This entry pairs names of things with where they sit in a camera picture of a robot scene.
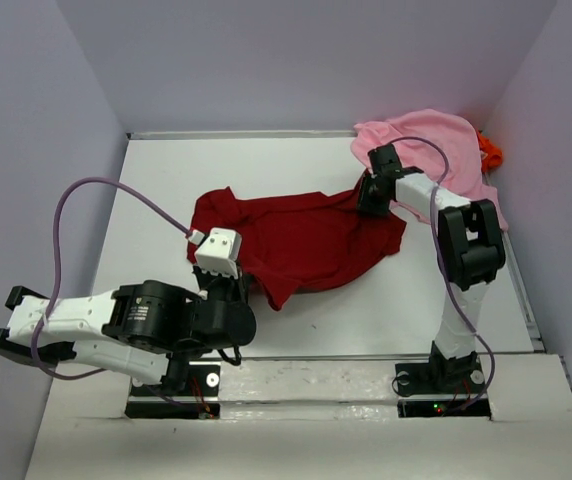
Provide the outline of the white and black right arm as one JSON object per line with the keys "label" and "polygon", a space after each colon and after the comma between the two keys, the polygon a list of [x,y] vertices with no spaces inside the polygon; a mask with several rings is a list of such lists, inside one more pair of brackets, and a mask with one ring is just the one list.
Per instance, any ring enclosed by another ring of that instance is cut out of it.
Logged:
{"label": "white and black right arm", "polygon": [[394,143],[368,153],[370,170],[360,182],[357,209],[383,216],[392,203],[426,217],[436,250],[445,300],[439,330],[427,361],[396,367],[392,386],[402,398],[449,395],[466,387],[476,399],[485,394],[476,348],[488,344],[478,331],[488,287],[504,267],[506,253],[495,204],[470,200],[443,186],[450,164],[437,180],[418,167],[405,167]]}

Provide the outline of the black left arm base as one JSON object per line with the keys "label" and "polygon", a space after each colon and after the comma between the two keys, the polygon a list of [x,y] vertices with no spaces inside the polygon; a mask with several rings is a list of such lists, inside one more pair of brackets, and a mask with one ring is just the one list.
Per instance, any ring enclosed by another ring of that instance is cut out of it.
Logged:
{"label": "black left arm base", "polygon": [[193,363],[182,390],[161,398],[147,386],[130,386],[125,416],[130,419],[216,420],[220,417],[221,364]]}

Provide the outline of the dark red t shirt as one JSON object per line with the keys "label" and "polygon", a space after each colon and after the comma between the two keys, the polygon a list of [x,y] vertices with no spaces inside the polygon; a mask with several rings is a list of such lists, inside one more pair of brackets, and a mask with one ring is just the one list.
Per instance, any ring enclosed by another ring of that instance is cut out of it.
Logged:
{"label": "dark red t shirt", "polygon": [[196,200],[191,226],[239,233],[242,270],[279,311],[297,293],[342,287],[400,251],[406,222],[360,214],[359,189],[242,200],[226,187]]}

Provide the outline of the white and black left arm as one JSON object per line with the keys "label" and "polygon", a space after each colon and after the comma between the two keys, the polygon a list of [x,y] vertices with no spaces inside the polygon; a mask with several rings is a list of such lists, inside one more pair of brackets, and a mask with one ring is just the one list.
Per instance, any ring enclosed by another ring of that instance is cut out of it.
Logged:
{"label": "white and black left arm", "polygon": [[11,316],[0,328],[0,356],[48,370],[87,365],[176,395],[186,386],[191,362],[217,353],[237,366],[239,349],[257,331],[248,303],[251,275],[234,279],[199,268],[193,273],[198,292],[146,280],[61,299],[51,312],[47,298],[16,286],[6,301]]}

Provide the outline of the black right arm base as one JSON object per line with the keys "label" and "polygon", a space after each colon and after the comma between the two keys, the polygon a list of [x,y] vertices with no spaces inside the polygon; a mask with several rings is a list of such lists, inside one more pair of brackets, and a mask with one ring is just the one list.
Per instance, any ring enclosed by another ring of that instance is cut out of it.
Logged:
{"label": "black right arm base", "polygon": [[395,365],[391,381],[401,419],[490,419],[492,413],[485,387],[486,378],[479,360],[472,368],[455,373],[444,382],[429,377],[427,362],[399,363]]}

